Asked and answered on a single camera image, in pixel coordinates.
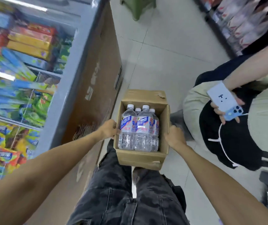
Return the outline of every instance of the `forearm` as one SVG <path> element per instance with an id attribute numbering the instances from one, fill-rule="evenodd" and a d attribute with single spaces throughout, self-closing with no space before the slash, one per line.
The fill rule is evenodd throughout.
<path id="1" fill-rule="evenodd" d="M 57 183 L 102 140 L 98 132 L 29 160 L 0 181 L 0 224 L 23 224 Z"/>
<path id="2" fill-rule="evenodd" d="M 175 150 L 189 166 L 224 225 L 267 225 L 268 209 L 220 168 L 187 145 Z"/>
<path id="3" fill-rule="evenodd" d="M 223 82 L 229 90 L 268 75 L 268 47 L 250 57 Z"/>

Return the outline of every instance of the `hand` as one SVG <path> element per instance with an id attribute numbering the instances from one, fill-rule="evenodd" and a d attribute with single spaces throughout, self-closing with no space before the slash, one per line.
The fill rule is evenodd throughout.
<path id="1" fill-rule="evenodd" d="M 169 128 L 169 134 L 165 133 L 164 137 L 169 146 L 173 149 L 176 149 L 178 145 L 187 144 L 184 137 L 184 133 L 180 128 L 177 128 L 175 125 Z"/>
<path id="2" fill-rule="evenodd" d="M 98 128 L 97 132 L 99 132 L 101 140 L 105 140 L 110 137 L 113 138 L 113 136 L 119 133 L 119 130 L 116 129 L 116 122 L 110 119 L 105 121 L 105 123 Z"/>
<path id="3" fill-rule="evenodd" d="M 235 100 L 236 100 L 236 102 L 237 102 L 238 105 L 240 105 L 240 106 L 245 105 L 245 102 L 242 101 L 240 98 L 237 98 L 237 96 L 236 96 L 236 94 L 235 94 L 234 92 L 232 92 L 232 94 L 233 94 L 233 96 L 234 96 L 234 98 L 235 98 Z M 220 120 L 221 120 L 222 124 L 223 124 L 223 125 L 226 124 L 226 120 L 225 120 L 225 118 L 224 118 L 224 115 L 225 115 L 226 113 L 220 111 L 220 110 L 218 109 L 218 106 L 217 106 L 214 102 L 211 102 L 210 105 L 211 105 L 212 108 L 214 108 L 214 112 L 220 116 Z M 236 120 L 237 123 L 240 123 L 240 119 L 239 119 L 239 117 L 236 117 L 235 120 Z"/>

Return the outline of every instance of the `dark gray cargo pants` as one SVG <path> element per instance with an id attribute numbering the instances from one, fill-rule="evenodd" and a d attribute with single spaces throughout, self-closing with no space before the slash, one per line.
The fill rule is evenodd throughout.
<path id="1" fill-rule="evenodd" d="M 189 225 L 165 178 L 139 169 L 137 198 L 132 198 L 131 167 L 118 163 L 113 140 L 67 225 Z"/>

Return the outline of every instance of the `floor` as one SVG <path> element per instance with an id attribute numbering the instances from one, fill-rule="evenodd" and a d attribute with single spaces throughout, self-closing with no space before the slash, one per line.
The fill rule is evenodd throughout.
<path id="1" fill-rule="evenodd" d="M 128 88 L 164 90 L 171 112 L 178 111 L 197 76 L 229 60 L 193 0 L 157 0 L 157 8 L 148 9 L 137 22 L 119 0 L 111 0 L 111 7 L 124 77 L 117 105 Z M 117 106 L 112 115 L 115 120 L 116 115 Z M 100 158 L 106 152 L 107 143 Z M 259 171 L 252 172 L 243 167 L 232 170 L 195 142 L 188 144 L 231 175 L 257 199 L 261 198 Z M 184 189 L 186 215 L 191 225 L 219 225 L 214 208 L 184 160 L 173 149 L 170 149 L 160 172 Z"/>

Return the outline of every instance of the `stool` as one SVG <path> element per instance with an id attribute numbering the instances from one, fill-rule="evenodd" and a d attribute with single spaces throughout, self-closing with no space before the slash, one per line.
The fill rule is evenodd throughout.
<path id="1" fill-rule="evenodd" d="M 153 3 L 153 7 L 156 7 L 156 0 L 120 0 L 120 4 L 126 4 L 126 6 L 132 11 L 133 20 L 137 21 L 142 14 L 142 10 L 149 4 Z"/>

